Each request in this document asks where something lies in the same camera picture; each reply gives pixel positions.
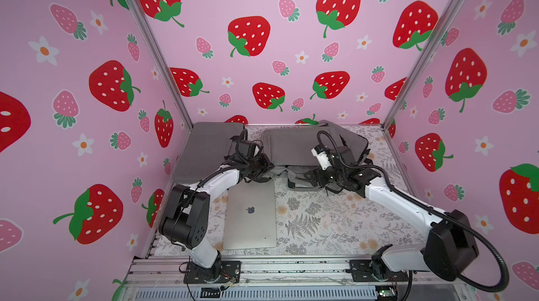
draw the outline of pink wallpaper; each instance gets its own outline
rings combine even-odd
[[[144,255],[186,130],[125,7],[0,0],[2,300],[115,300]]]
[[[448,0],[140,2],[193,121],[357,124],[385,119]]]
[[[420,197],[464,212],[509,266],[509,287],[481,300],[539,299],[538,18],[537,0],[466,0],[396,118]],[[494,284],[479,246],[467,276]]]

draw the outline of black flexible hose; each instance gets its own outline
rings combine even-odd
[[[509,284],[509,269],[507,268],[507,264],[503,260],[501,254],[498,252],[498,250],[494,247],[493,244],[491,244],[487,240],[487,238],[483,237],[476,230],[468,227],[468,225],[465,225],[465,224],[461,223],[460,221],[456,220],[453,217],[450,217],[450,216],[448,216],[446,214],[443,214],[443,213],[440,213],[440,212],[434,210],[434,208],[419,202],[418,200],[414,199],[413,197],[410,197],[407,194],[403,193],[401,190],[395,188],[394,185],[391,184],[390,179],[389,179],[389,175],[387,174],[385,169],[383,169],[383,168],[381,168],[381,167],[379,167],[377,165],[372,165],[372,164],[364,164],[364,165],[359,165],[359,166],[351,166],[351,165],[346,164],[344,162],[343,158],[342,158],[342,155],[341,155],[340,151],[337,149],[337,145],[336,145],[335,141],[333,140],[333,137],[331,135],[329,135],[329,133],[327,133],[326,131],[320,130],[318,132],[318,134],[316,134],[316,138],[318,139],[318,142],[321,145],[324,145],[322,143],[322,141],[320,140],[321,135],[326,135],[329,138],[329,140],[333,144],[333,148],[335,148],[335,151],[337,153],[337,156],[339,157],[339,160],[341,161],[342,164],[344,164],[345,167],[350,168],[350,169],[372,168],[372,169],[379,170],[383,174],[385,182],[387,183],[387,186],[389,187],[390,190],[395,192],[395,194],[397,194],[397,195],[401,196],[402,198],[404,198],[405,200],[417,205],[418,207],[422,208],[423,210],[428,211],[430,214],[433,214],[436,217],[439,217],[439,218],[441,218],[441,219],[443,219],[443,220],[445,220],[447,222],[450,222],[450,223],[462,228],[463,230],[467,231],[468,233],[470,233],[471,235],[476,237],[492,253],[492,255],[494,256],[494,258],[495,258],[495,260],[496,260],[496,262],[498,264],[498,267],[500,268],[500,281],[498,281],[498,283],[493,285],[493,286],[482,285],[480,283],[477,283],[477,282],[475,282],[473,280],[468,279],[467,277],[463,276],[462,274],[458,275],[459,279],[461,279],[465,283],[469,284],[470,286],[474,286],[477,289],[480,289],[482,291],[486,291],[486,292],[489,292],[489,293],[501,292],[502,290],[504,290],[507,287],[507,285]]]

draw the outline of black cable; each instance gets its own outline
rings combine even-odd
[[[496,260],[496,262],[498,264],[498,267],[500,268],[500,281],[498,281],[498,283],[493,285],[493,286],[482,285],[480,283],[477,283],[477,282],[475,282],[473,280],[468,279],[467,277],[463,276],[462,274],[458,275],[459,279],[461,279],[465,283],[469,284],[470,286],[473,286],[473,287],[475,287],[477,289],[480,289],[482,291],[486,291],[486,292],[489,292],[489,293],[501,292],[502,290],[504,290],[507,287],[507,285],[509,284],[509,269],[507,268],[507,264],[503,260],[501,254],[498,252],[498,250],[494,247],[493,244],[491,244],[487,240],[487,238],[483,237],[481,234],[479,234],[476,230],[470,228],[468,225],[465,225],[465,224],[461,223],[460,221],[456,220],[455,218],[453,218],[451,216],[448,216],[448,215],[446,215],[444,213],[436,211],[433,207],[427,206],[427,205],[419,202],[418,200],[414,199],[413,197],[408,196],[407,194],[405,194],[401,190],[395,188],[394,185],[391,184],[391,181],[389,179],[389,175],[387,174],[386,170],[383,169],[382,167],[379,167],[379,166],[374,165],[374,164],[364,164],[364,165],[358,165],[358,166],[351,166],[351,165],[346,164],[344,162],[343,158],[342,158],[341,152],[338,150],[337,145],[336,145],[335,141],[333,140],[333,137],[331,135],[329,135],[326,131],[320,130],[318,132],[318,134],[316,134],[316,138],[318,139],[318,142],[321,145],[324,145],[322,143],[322,141],[320,140],[321,135],[326,135],[329,138],[329,140],[333,144],[333,147],[335,148],[335,152],[337,153],[337,156],[339,157],[339,160],[341,161],[341,163],[345,167],[350,168],[350,169],[372,168],[372,169],[379,170],[383,174],[385,182],[387,183],[387,186],[389,187],[389,189],[391,191],[395,192],[395,194],[401,196],[405,200],[409,201],[410,203],[415,204],[416,206],[422,208],[423,210],[428,211],[430,214],[433,214],[434,216],[439,217],[439,218],[445,220],[446,222],[450,222],[450,223],[454,224],[455,226],[462,228],[463,230],[467,231],[468,233],[470,233],[471,235],[476,237],[492,253],[492,255],[494,256],[494,259]]]

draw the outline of silver laptop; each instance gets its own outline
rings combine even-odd
[[[275,184],[241,181],[229,190],[223,249],[277,246]]]

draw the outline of table surface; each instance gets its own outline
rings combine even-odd
[[[246,126],[250,140],[262,131],[279,126]],[[369,140],[369,158],[385,168],[392,183],[408,191],[393,155],[379,127],[344,127]],[[393,212],[357,193],[339,194],[326,190],[292,191],[286,178],[275,180],[277,246],[271,248],[223,250],[223,231],[228,191],[212,200],[206,237],[223,255],[366,255],[385,244],[408,245],[424,242],[419,232]],[[185,255],[165,237],[159,239],[155,256]]]

